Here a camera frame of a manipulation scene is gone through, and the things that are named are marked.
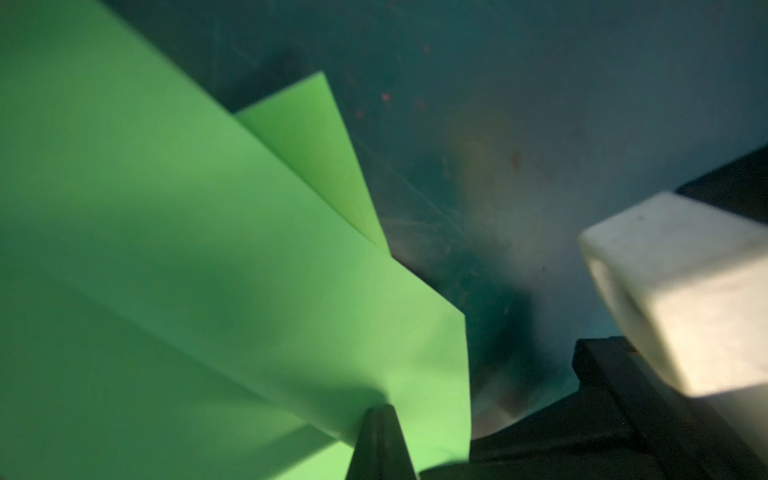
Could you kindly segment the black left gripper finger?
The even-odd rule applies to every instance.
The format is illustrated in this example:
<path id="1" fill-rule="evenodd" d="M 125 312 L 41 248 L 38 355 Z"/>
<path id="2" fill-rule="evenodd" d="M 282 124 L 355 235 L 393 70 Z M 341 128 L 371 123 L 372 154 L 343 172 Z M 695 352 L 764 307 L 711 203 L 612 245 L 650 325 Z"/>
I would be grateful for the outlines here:
<path id="1" fill-rule="evenodd" d="M 378 406 L 366 412 L 346 479 L 417 479 L 393 405 Z"/>

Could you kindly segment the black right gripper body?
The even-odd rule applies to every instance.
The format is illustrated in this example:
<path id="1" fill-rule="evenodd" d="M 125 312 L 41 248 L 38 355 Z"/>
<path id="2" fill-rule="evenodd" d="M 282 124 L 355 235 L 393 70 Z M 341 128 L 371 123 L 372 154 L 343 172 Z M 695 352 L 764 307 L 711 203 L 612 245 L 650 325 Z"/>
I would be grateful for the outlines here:
<path id="1" fill-rule="evenodd" d="M 712 406 L 664 384 L 625 338 L 577 341 L 572 367 L 576 392 L 421 478 L 766 478 L 766 463 Z"/>

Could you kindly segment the green square paper sheet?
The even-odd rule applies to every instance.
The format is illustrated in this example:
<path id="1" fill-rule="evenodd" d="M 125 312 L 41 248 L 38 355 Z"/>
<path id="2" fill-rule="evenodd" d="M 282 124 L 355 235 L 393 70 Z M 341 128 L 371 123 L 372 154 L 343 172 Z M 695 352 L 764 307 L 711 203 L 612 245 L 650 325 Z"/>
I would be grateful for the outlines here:
<path id="1" fill-rule="evenodd" d="M 462 313 L 98 1 L 1 5 L 1 475 L 340 479 L 469 455 Z"/>

